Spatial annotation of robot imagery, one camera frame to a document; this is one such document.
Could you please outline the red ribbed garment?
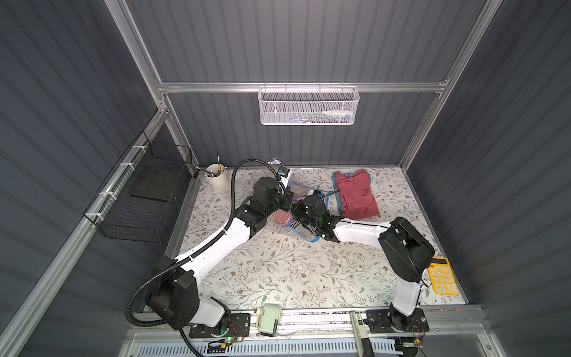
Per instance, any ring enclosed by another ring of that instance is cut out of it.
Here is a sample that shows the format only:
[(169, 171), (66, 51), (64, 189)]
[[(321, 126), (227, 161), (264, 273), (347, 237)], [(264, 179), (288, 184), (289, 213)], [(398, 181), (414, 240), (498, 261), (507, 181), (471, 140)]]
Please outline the red ribbed garment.
[(370, 187), (370, 175), (365, 169), (344, 174), (335, 172), (335, 189), (339, 208), (344, 217), (364, 220), (379, 215), (379, 207)]

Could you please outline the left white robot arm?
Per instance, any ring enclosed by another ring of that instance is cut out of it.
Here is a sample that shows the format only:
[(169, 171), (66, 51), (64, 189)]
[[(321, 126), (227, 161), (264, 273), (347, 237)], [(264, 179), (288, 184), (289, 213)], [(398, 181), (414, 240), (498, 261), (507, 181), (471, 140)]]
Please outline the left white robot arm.
[[(274, 212), (291, 208), (293, 193), (288, 188), (290, 173), (279, 171), (279, 180), (260, 178), (247, 204), (233, 211), (228, 228), (220, 228), (190, 251), (171, 259), (162, 257), (154, 268), (157, 274), (170, 269), (148, 285), (145, 302), (173, 330), (201, 324), (226, 330), (229, 309), (214, 298), (200, 297), (199, 287), (208, 272), (235, 248), (248, 242), (267, 224)], [(280, 195), (283, 184), (285, 196)]]

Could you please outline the clear vacuum bag blue zip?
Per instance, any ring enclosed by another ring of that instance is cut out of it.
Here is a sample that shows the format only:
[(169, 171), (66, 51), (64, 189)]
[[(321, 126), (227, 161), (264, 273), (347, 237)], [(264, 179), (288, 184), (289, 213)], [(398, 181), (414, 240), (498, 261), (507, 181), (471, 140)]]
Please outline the clear vacuum bag blue zip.
[(281, 165), (279, 160), (274, 160), (271, 164), (281, 182), (291, 190), (293, 198), (288, 210), (278, 209), (270, 215), (270, 220), (284, 231), (293, 233), (306, 242), (330, 238), (330, 233), (322, 227), (326, 215), (324, 192), (293, 181), (292, 171)]

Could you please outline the striped garment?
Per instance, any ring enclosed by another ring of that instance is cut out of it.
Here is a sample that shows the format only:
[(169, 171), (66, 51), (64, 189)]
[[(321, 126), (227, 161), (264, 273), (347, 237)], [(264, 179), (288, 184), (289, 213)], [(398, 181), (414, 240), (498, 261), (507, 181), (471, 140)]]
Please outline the striped garment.
[(296, 205), (298, 205), (304, 198), (307, 197), (309, 190), (300, 187), (293, 187), (293, 199), (290, 209), (278, 209), (272, 215), (270, 215), (270, 220), (280, 227), (289, 226), (293, 222), (293, 215), (292, 212), (295, 209)]

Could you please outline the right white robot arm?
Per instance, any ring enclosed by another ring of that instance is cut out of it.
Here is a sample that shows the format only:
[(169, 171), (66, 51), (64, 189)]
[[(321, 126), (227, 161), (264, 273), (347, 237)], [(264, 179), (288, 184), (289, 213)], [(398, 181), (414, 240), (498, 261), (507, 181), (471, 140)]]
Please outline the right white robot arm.
[(332, 215), (319, 193), (293, 205), (291, 213), (295, 223), (327, 241), (382, 249), (396, 275), (396, 291), (388, 310), (390, 326), (397, 332), (413, 327), (422, 278), (435, 249), (408, 220), (397, 217), (389, 223), (371, 223)]

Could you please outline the blue tank top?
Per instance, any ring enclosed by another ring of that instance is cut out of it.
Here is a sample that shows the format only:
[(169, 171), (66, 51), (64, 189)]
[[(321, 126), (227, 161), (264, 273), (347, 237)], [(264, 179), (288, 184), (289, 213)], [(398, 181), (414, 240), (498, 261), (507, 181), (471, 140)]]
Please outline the blue tank top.
[(333, 182), (333, 188), (334, 188), (334, 197), (335, 197), (335, 201), (336, 201), (336, 205), (337, 205), (337, 210), (338, 210), (338, 215), (343, 215), (343, 208), (342, 208), (342, 200), (341, 200), (341, 192), (339, 190), (339, 186), (338, 186), (338, 177), (342, 176), (343, 173), (340, 171), (335, 171), (332, 174), (332, 182)]

